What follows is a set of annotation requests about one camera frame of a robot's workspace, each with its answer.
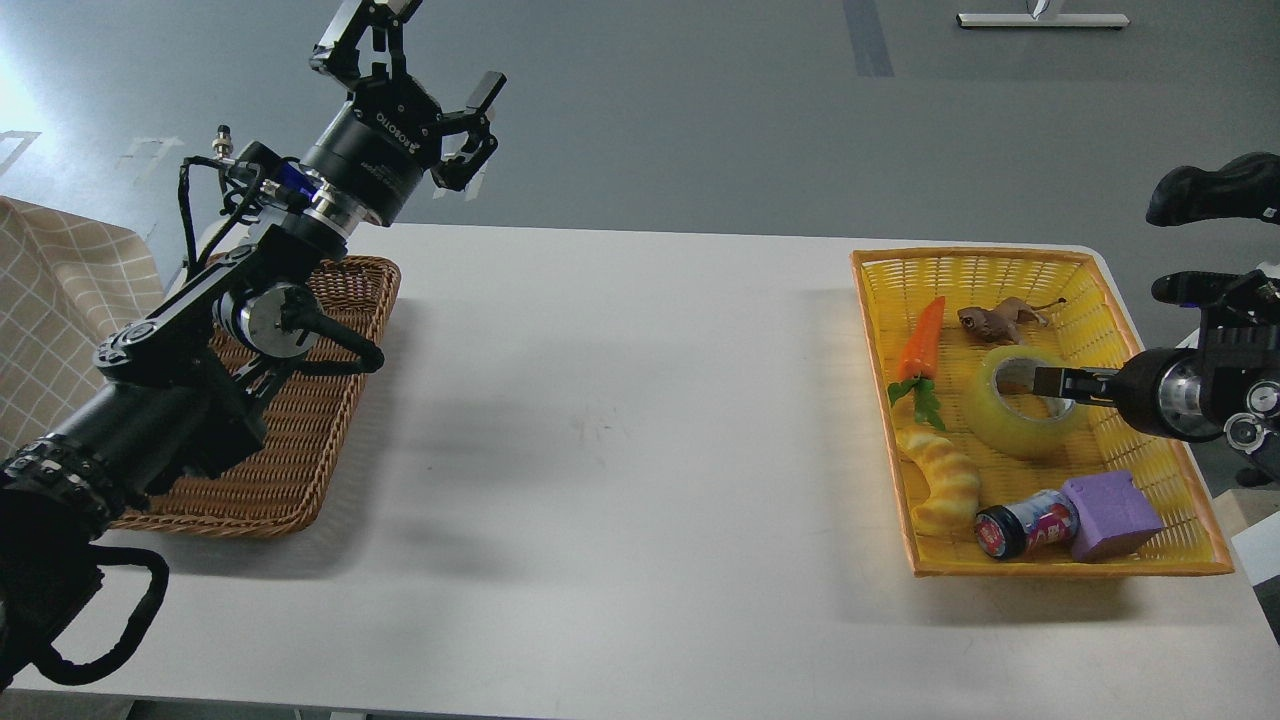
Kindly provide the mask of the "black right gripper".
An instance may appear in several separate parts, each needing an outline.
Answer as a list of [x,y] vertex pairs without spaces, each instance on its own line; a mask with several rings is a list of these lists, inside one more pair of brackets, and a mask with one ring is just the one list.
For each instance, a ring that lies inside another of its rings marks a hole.
[[1151,348],[1108,368],[1037,366],[1032,395],[1074,404],[1115,404],[1126,424],[1149,436],[1196,438],[1192,348]]

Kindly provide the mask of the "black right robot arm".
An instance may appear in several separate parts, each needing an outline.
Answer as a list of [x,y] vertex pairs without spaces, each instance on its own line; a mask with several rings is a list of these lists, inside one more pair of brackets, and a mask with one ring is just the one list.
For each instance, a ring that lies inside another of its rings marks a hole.
[[1151,293],[1199,313],[1194,346],[1148,348],[1119,369],[1037,368],[1030,392],[1111,407],[1148,436],[1222,438],[1248,464],[1239,484],[1277,482],[1277,278],[1261,269],[1179,272],[1155,281]]

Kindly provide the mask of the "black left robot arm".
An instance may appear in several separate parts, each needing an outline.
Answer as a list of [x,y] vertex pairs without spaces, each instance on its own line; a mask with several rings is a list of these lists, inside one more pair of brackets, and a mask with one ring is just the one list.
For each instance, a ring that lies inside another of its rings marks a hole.
[[497,150],[488,72],[443,111],[408,73],[416,1],[342,3],[310,65],[346,104],[303,158],[260,142],[179,169],[186,282],[106,337],[105,386],[3,462],[3,684],[36,667],[61,685],[99,682],[137,651],[165,598],[156,552],[99,544],[183,475],[219,478],[262,450],[264,414],[293,375],[362,375],[384,354],[330,318],[307,283],[346,256],[364,222],[388,227],[425,177],[463,191]]

